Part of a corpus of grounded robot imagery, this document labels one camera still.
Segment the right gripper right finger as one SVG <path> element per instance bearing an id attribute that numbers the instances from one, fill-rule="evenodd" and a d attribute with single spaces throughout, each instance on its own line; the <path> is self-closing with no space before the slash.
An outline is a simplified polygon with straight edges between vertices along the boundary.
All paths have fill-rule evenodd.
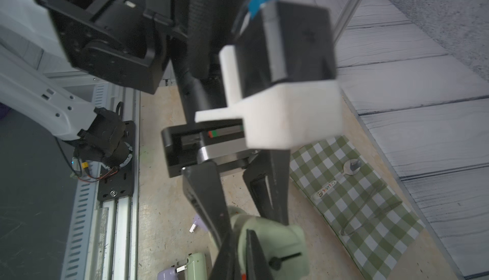
<path id="1" fill-rule="evenodd" d="M 273 280 L 261 244 L 253 230 L 247 230 L 246 272 L 247 280 Z"/>

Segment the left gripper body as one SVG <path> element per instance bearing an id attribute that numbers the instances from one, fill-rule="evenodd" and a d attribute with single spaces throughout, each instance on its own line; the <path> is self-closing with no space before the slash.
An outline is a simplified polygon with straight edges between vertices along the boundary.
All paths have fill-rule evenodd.
<path id="1" fill-rule="evenodd" d="M 186 167 L 214 162 L 219 173 L 246 169 L 260 159 L 261 150 L 246 144 L 243 121 L 189 123 L 165 128 L 161 132 L 169 177 L 182 174 Z"/>

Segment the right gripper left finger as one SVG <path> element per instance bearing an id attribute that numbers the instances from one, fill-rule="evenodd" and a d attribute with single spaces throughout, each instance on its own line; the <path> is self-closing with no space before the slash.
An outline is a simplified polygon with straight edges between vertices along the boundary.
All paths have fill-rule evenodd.
<path id="1" fill-rule="evenodd" d="M 213 265 L 209 280 L 240 280 L 241 269 L 238 262 L 236 239 L 227 234 Z"/>

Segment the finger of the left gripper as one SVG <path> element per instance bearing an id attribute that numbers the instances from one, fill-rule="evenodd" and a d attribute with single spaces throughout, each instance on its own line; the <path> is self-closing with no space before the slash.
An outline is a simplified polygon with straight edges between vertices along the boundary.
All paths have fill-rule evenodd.
<path id="1" fill-rule="evenodd" d="M 182 169 L 183 193 L 221 248 L 229 241 L 230 217 L 225 202 L 220 173 L 214 162 L 204 162 Z"/>
<path id="2" fill-rule="evenodd" d="M 243 172 L 260 216 L 289 225 L 289 150 L 262 150 Z"/>

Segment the green flashlight top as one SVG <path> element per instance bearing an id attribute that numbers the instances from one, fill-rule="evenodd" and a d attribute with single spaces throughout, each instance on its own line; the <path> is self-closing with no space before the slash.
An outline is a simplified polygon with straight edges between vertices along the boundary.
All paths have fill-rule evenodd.
<path id="1" fill-rule="evenodd" d="M 277 221 L 253 216 L 244 210 L 229 206 L 230 223 L 238 235 L 238 270 L 247 276 L 247 233 L 255 232 L 263 252 L 265 266 L 271 279 L 303 279 L 309 274 L 309 258 L 303 229 L 297 225 L 283 225 Z"/>

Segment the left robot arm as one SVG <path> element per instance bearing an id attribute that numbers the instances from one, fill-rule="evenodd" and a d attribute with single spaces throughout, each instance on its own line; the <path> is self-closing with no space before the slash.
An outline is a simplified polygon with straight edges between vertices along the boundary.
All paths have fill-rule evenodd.
<path id="1" fill-rule="evenodd" d="M 162 132 L 169 175 L 183 176 L 186 197 L 218 245 L 257 239 L 272 251 L 297 237 L 287 209 L 292 84 L 283 36 L 296 6 L 253 4 L 236 36 L 243 1 L 1 0 L 1 21 L 31 29 L 76 69 L 149 94 L 172 62 L 188 122 Z M 227 140 L 216 129 L 238 126 L 247 150 L 258 151 L 243 174 L 257 218 L 229 212 L 220 173 L 231 164 L 203 153 Z"/>

